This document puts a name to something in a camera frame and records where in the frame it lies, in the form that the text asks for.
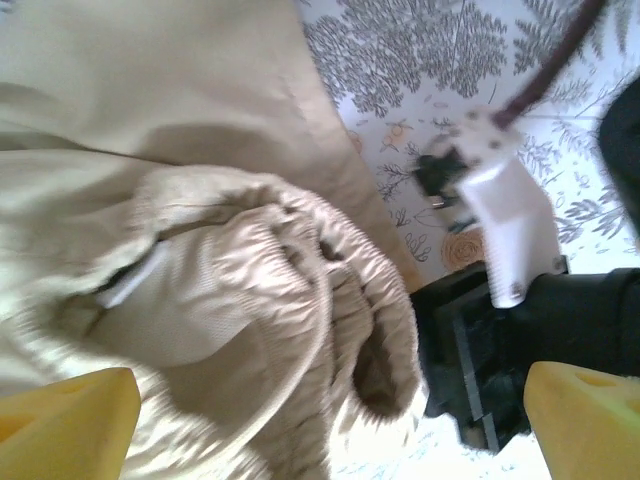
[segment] clothing label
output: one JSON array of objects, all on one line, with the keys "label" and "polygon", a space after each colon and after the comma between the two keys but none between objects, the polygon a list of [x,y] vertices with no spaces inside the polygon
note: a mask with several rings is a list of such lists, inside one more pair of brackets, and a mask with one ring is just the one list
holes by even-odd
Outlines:
[{"label": "clothing label", "polygon": [[113,308],[124,302],[133,291],[163,262],[169,253],[167,241],[154,245],[151,251],[123,274],[118,281],[95,294],[96,301],[104,308]]}]

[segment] screw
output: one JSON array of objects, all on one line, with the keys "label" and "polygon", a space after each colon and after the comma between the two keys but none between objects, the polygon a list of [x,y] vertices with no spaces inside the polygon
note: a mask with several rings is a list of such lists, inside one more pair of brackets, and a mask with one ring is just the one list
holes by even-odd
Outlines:
[{"label": "screw", "polygon": [[444,199],[439,195],[433,195],[432,197],[429,197],[429,200],[435,209],[444,207]]},{"label": "screw", "polygon": [[517,299],[524,296],[524,287],[519,283],[511,285],[511,298]]},{"label": "screw", "polygon": [[554,270],[564,270],[564,257],[556,257],[553,259]]}]

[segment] dark red cable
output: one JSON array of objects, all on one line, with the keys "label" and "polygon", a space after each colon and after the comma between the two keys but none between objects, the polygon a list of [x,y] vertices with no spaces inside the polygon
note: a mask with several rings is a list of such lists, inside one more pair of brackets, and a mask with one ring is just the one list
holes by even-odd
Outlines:
[{"label": "dark red cable", "polygon": [[542,98],[560,70],[569,62],[571,56],[589,33],[606,3],[606,0],[585,0],[583,2],[576,19],[571,23],[564,38],[537,75],[503,110],[494,114],[493,122],[495,125],[502,130],[506,129],[530,105]]}]

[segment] floral wallpaper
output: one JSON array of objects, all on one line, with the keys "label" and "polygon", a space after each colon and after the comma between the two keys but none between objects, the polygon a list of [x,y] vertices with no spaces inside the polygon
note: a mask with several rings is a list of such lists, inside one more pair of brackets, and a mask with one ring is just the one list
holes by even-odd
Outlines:
[{"label": "floral wallpaper", "polygon": [[[582,0],[296,0],[309,47],[389,215],[427,279],[482,258],[477,231],[448,234],[413,184],[409,162],[478,105],[499,107],[560,40]],[[519,122],[517,153],[555,208],[574,273],[640,265],[636,235],[599,159],[607,105],[640,75],[640,0],[610,0],[585,45]],[[446,417],[423,420],[397,462],[349,478],[548,479],[535,438],[498,456],[468,450]]]}]

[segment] beige jacket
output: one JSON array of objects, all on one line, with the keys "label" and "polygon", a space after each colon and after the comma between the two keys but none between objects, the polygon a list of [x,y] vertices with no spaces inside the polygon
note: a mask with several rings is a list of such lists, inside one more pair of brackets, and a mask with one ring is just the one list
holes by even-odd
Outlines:
[{"label": "beige jacket", "polygon": [[125,479],[328,478],[424,408],[422,282],[269,7],[21,0],[0,28],[0,394],[130,366]]}]

